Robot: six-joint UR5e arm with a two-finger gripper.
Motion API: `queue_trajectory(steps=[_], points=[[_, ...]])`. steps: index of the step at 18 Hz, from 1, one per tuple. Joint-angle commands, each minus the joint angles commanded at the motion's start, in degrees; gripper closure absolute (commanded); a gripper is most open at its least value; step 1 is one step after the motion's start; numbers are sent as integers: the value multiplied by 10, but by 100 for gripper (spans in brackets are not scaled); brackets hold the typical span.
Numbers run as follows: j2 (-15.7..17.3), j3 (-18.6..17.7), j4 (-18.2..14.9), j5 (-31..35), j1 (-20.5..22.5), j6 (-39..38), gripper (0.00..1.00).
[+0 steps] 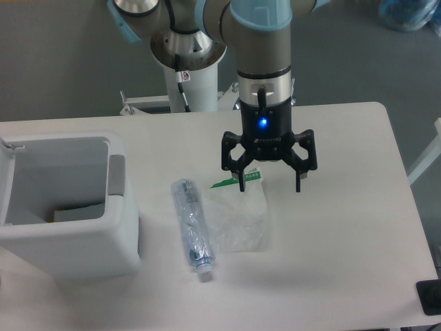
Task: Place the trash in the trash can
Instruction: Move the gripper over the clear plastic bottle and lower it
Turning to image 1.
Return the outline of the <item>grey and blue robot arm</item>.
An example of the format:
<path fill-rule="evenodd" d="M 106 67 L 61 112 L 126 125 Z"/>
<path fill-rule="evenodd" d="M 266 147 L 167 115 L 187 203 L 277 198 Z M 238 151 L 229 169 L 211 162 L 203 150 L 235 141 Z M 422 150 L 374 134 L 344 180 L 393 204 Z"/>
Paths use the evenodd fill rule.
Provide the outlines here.
<path fill-rule="evenodd" d="M 108 1 L 122 32 L 147 39 L 180 93 L 198 70 L 235 52 L 242 134 L 225 132 L 221 167 L 245 186 L 252 161 L 284 161 L 300 179 L 318 167 L 313 130 L 293 132 L 291 20 L 317 1 Z"/>

